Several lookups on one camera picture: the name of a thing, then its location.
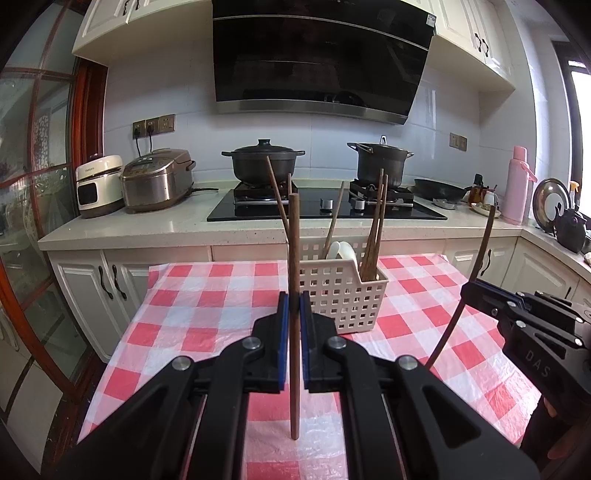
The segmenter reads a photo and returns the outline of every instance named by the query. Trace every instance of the pink thermos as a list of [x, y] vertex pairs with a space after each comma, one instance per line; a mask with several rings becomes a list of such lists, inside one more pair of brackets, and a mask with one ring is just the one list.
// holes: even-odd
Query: pink thermos
[[521, 225], [530, 181], [538, 181], [538, 179], [527, 164], [527, 150], [524, 147], [513, 147], [513, 158], [509, 161], [505, 201], [501, 212], [506, 222]]

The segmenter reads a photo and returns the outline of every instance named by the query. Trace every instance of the white appliance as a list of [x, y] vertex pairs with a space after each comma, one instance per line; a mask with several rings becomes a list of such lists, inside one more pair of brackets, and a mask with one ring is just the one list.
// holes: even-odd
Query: white appliance
[[123, 160], [119, 155], [97, 158], [76, 169], [76, 197], [80, 215], [93, 218], [124, 206], [121, 188]]

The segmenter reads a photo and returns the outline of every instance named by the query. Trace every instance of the white plastic basket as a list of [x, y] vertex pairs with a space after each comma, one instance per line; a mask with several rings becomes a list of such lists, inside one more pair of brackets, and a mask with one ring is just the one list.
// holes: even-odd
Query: white plastic basket
[[[378, 268], [378, 280], [361, 282], [353, 260], [319, 260], [325, 238], [300, 238], [300, 290], [310, 292], [312, 311], [335, 319], [338, 334], [368, 332], [375, 326], [388, 277]], [[333, 238], [348, 242], [360, 262], [366, 237]]]

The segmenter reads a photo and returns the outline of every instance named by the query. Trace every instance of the pot lid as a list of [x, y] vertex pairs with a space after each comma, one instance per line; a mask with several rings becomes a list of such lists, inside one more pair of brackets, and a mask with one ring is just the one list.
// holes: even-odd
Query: pot lid
[[258, 145], [237, 148], [232, 153], [285, 153], [293, 151], [293, 148], [271, 145], [271, 140], [269, 138], [263, 138], [259, 139]]

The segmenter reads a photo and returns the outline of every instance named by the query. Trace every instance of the electrical outlet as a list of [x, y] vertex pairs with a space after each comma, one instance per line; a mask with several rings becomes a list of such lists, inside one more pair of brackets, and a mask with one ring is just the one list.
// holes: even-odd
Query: electrical outlet
[[461, 135], [450, 133], [449, 146], [465, 152], [468, 150], [468, 139]]
[[146, 136], [146, 120], [141, 120], [131, 124], [131, 138], [135, 138], [134, 132], [136, 128], [139, 130], [139, 138]]
[[174, 118], [175, 114], [172, 113], [171, 115], [163, 115], [160, 117], [160, 130], [161, 134], [167, 132], [174, 132]]
[[152, 127], [152, 135], [160, 133], [160, 117], [150, 118], [146, 120], [146, 134], [148, 134], [148, 127]]

